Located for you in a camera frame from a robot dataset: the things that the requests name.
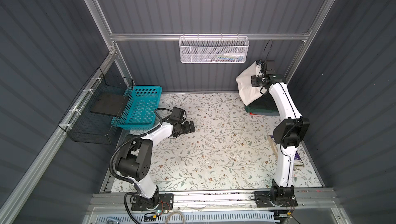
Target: gray corrugated wall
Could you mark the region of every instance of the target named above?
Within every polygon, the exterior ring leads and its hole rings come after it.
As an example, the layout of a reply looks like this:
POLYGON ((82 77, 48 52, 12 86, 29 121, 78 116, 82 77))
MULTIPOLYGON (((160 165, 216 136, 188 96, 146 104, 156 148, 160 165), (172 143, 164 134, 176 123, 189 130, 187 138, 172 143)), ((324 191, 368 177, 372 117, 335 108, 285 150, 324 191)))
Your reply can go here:
MULTIPOLYGON (((0 4, 3 205, 108 50, 83 0, 0 4)), ((80 221, 87 194, 99 190, 106 173, 109 150, 66 140, 15 223, 59 223, 66 215, 80 221)))
MULTIPOLYGON (((119 41, 136 85, 161 86, 164 92, 238 90, 235 78, 260 59, 267 41, 251 41, 245 63, 181 63, 176 41, 119 41)), ((271 42, 265 51, 268 52, 271 42)), ((285 73, 301 41, 274 41, 268 59, 285 73)))
POLYGON ((323 0, 98 0, 113 33, 306 32, 323 0))
POLYGON ((290 83, 326 186, 357 223, 396 213, 396 0, 337 0, 290 83))
MULTIPOLYGON (((98 0, 113 33, 301 33, 324 0, 98 0)), ((236 76, 260 58, 250 41, 243 64, 182 64, 177 42, 118 42, 137 85, 164 92, 237 90, 236 76)), ((299 41, 276 41, 269 58, 285 73, 299 41)))

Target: white wire mesh basket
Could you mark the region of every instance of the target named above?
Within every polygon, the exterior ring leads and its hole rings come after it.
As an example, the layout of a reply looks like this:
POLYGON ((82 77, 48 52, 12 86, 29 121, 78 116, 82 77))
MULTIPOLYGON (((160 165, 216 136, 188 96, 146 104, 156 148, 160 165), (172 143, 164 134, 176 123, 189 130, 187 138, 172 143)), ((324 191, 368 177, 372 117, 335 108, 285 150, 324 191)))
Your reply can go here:
POLYGON ((249 40, 247 37, 196 36, 180 37, 182 63, 244 63, 249 40))

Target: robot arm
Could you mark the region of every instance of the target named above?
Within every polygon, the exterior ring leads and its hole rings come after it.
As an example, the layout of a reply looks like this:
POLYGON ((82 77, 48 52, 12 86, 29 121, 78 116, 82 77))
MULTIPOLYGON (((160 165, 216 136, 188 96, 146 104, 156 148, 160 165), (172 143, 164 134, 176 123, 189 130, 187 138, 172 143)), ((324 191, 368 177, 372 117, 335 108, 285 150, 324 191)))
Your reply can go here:
POLYGON ((146 208, 155 207, 159 201, 158 187, 148 173, 152 148, 170 136, 178 137, 182 134, 195 132, 193 121, 185 121, 185 110, 174 107, 173 110, 168 111, 172 113, 163 119, 160 118, 158 126, 138 136, 127 135, 124 139, 125 142, 118 147, 112 156, 109 165, 110 173, 115 178, 130 182, 136 188, 138 195, 141 197, 142 206, 146 208), (137 155, 131 153, 137 150, 139 151, 137 155), (115 174, 112 169, 113 166, 122 176, 115 174))
POLYGON ((274 140, 278 148, 278 165, 270 192, 271 202, 282 205, 286 201, 290 204, 293 202, 290 200, 294 197, 294 156, 308 129, 309 119, 303 118, 297 110, 283 76, 276 74, 274 68, 274 61, 258 60, 256 75, 251 77, 251 82, 253 87, 265 88, 271 94, 282 120, 274 129, 274 140))

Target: green cloth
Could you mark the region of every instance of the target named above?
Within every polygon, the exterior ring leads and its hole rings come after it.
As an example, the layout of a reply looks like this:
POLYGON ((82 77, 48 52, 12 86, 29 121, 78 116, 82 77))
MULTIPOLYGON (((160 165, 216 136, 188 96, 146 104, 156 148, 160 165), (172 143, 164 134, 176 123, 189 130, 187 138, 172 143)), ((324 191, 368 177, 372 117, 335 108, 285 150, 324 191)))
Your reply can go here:
POLYGON ((248 106, 245 106, 245 111, 257 115, 269 115, 277 116, 279 115, 278 108, 276 107, 274 98, 270 93, 262 95, 251 102, 248 106))

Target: teal plastic basket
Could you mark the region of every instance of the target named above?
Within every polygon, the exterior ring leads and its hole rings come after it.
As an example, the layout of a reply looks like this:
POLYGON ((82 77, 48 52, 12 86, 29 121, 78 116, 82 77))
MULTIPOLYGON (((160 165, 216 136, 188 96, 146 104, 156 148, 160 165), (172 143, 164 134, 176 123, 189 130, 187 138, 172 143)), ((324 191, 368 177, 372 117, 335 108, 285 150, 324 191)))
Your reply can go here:
POLYGON ((129 97, 121 117, 114 117, 112 126, 129 129, 150 129, 154 126, 154 110, 158 108, 161 87, 135 86, 127 89, 124 96, 129 97))

